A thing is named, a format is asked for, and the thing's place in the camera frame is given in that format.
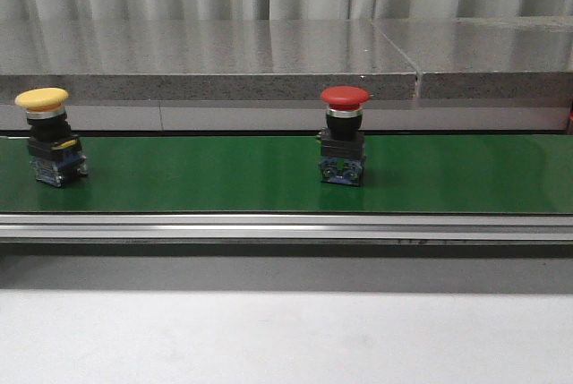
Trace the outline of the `red push button near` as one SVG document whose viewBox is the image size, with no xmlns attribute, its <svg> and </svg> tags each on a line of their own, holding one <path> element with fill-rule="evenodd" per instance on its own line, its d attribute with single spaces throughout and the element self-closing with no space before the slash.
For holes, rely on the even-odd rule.
<svg viewBox="0 0 573 384">
<path fill-rule="evenodd" d="M 333 86 L 321 93 L 327 104 L 326 123 L 317 138 L 321 144 L 319 169 L 323 183 L 362 186 L 366 156 L 362 104 L 367 90 L 354 86 Z"/>
</svg>

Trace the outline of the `green conveyor belt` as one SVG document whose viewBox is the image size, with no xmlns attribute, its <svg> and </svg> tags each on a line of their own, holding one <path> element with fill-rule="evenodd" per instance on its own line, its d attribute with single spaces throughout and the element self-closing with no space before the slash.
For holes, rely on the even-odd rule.
<svg viewBox="0 0 573 384">
<path fill-rule="evenodd" d="M 572 210 L 566 135 L 372 135 L 364 183 L 323 183 L 312 136 L 87 137 L 89 174 L 35 180 L 24 139 L 1 142 L 5 212 L 551 213 Z"/>
</svg>

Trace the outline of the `grey stone slab left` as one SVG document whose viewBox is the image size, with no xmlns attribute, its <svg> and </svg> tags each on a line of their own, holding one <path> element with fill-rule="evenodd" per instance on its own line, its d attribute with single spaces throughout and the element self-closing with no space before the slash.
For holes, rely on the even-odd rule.
<svg viewBox="0 0 573 384">
<path fill-rule="evenodd" d="M 4 21 L 1 97 L 316 100 L 353 85 L 408 100 L 415 68 L 368 21 Z"/>
</svg>

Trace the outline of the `grey stone slab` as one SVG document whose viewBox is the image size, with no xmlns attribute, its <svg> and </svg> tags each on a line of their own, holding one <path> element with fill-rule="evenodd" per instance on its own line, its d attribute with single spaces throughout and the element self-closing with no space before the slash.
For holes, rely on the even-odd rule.
<svg viewBox="0 0 573 384">
<path fill-rule="evenodd" d="M 416 69 L 424 104 L 567 107 L 572 100 L 572 19 L 517 17 L 377 20 Z"/>
<path fill-rule="evenodd" d="M 415 68 L 368 21 L 4 21 L 1 97 L 316 100 L 353 85 L 408 100 Z"/>
</svg>

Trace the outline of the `grey stone slab right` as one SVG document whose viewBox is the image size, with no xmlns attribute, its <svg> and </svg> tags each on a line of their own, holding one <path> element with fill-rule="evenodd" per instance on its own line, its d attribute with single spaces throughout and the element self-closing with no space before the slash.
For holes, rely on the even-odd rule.
<svg viewBox="0 0 573 384">
<path fill-rule="evenodd" d="M 424 104 L 567 107 L 572 100 L 572 19 L 517 17 L 377 20 L 416 69 Z"/>
</svg>

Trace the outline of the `aluminium conveyor frame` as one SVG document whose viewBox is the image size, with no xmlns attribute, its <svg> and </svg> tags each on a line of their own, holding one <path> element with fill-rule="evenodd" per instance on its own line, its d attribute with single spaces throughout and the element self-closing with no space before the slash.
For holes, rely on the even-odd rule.
<svg viewBox="0 0 573 384">
<path fill-rule="evenodd" d="M 570 215 L 4 213 L 1 242 L 336 246 L 571 245 Z"/>
</svg>

